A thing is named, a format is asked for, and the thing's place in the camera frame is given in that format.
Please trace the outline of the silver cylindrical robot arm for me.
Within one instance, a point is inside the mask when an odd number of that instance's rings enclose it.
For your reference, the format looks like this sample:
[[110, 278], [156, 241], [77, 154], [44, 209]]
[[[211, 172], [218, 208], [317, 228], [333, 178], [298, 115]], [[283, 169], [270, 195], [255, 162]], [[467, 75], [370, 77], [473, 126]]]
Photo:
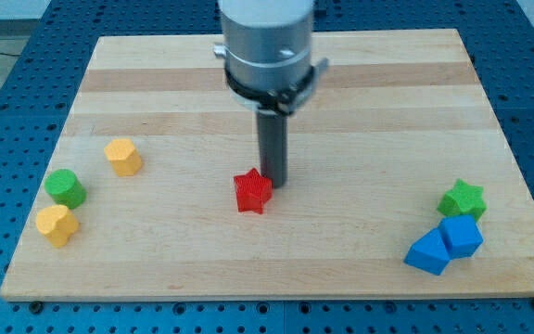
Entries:
[[226, 82], [239, 102], [288, 117], [314, 93], [327, 58], [312, 63], [312, 0], [220, 0]]

